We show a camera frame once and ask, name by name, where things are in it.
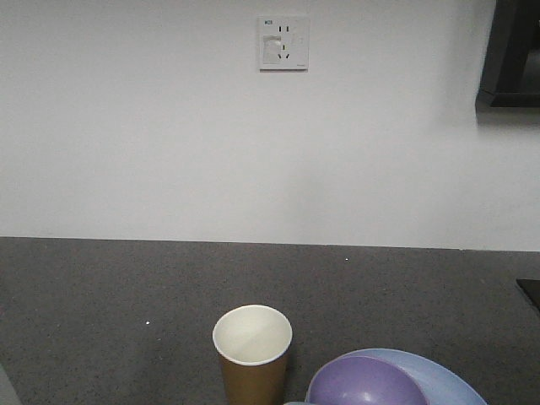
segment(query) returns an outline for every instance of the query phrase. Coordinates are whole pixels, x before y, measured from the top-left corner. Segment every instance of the wall socket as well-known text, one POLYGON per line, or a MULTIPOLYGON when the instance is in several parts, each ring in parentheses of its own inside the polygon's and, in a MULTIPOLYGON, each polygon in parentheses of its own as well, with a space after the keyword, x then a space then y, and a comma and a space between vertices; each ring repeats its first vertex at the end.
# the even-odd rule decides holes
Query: wall socket
POLYGON ((259 69, 307 70, 310 21, 300 16, 258 19, 259 69))

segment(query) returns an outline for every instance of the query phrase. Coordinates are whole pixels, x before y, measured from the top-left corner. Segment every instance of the outlet faceplate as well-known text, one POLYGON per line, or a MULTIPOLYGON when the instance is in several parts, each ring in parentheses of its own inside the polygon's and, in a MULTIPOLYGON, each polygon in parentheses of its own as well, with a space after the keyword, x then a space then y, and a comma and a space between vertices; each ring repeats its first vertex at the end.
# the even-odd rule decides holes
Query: outlet faceplate
POLYGON ((307 17, 264 16, 258 19, 259 69, 307 70, 310 21, 307 17))

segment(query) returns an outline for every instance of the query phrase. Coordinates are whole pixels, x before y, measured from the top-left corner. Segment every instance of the gray granite countertop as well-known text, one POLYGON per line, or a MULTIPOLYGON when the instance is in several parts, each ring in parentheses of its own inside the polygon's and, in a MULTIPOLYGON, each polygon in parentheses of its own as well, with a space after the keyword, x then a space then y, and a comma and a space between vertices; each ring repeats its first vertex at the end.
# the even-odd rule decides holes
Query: gray granite countertop
POLYGON ((31 404, 225 404, 213 324, 273 306, 286 400, 359 348, 432 359, 490 405, 538 405, 534 252, 0 238, 0 364, 31 404))

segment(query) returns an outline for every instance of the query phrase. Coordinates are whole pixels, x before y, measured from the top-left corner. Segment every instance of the white wall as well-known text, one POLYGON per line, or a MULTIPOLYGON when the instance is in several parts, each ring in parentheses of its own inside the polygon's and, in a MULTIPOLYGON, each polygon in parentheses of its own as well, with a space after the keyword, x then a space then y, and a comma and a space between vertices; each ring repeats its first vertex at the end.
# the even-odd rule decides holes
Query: white wall
POLYGON ((0 7, 0 235, 540 250, 540 114, 474 110, 494 0, 0 7))

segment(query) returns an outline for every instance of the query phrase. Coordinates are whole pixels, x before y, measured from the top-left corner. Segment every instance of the cup rim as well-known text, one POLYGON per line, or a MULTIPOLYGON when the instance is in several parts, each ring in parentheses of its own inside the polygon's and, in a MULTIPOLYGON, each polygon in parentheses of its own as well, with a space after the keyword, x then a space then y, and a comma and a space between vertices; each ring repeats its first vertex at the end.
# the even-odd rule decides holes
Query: cup rim
POLYGON ((239 306, 237 308, 234 308, 233 310, 230 310, 228 312, 226 312, 225 314, 223 314, 219 319, 218 321, 216 322, 216 324, 214 325, 213 327, 213 330, 212 330, 212 340, 213 340, 213 345, 214 347, 216 348, 216 350, 218 350, 218 353, 221 354, 224 358, 226 358, 228 361, 231 361, 237 365, 248 365, 248 366, 253 366, 253 365, 265 365, 265 364, 268 364, 268 363, 272 363, 274 360, 276 359, 279 359, 281 356, 283 356, 285 354, 285 352, 287 352, 287 350, 289 349, 289 346, 293 340, 293 328, 291 327, 290 325, 290 321, 289 319, 287 318, 287 316, 285 316, 283 313, 281 313, 279 310, 276 310, 275 308, 272 308, 271 306, 268 306, 268 305, 260 305, 260 304, 249 304, 249 305, 243 305, 243 306, 239 306), (272 312, 274 312, 275 314, 277 314, 278 316, 280 316, 282 319, 285 320, 286 322, 286 325, 287 325, 287 329, 288 329, 288 332, 289 332, 289 339, 287 341, 287 344, 284 346, 284 349, 283 351, 279 352, 278 354, 274 355, 273 357, 269 358, 269 359, 264 359, 264 360, 260 360, 260 361, 241 361, 241 360, 238 360, 238 359, 234 359, 232 357, 230 357, 228 354, 226 354, 222 349, 221 347, 218 345, 218 343, 216 342, 216 330, 219 326, 219 324, 225 320, 226 318, 228 318, 231 314, 237 312, 237 311, 242 311, 244 310, 245 308, 248 308, 248 307, 257 307, 257 308, 264 308, 266 310, 270 310, 272 312))

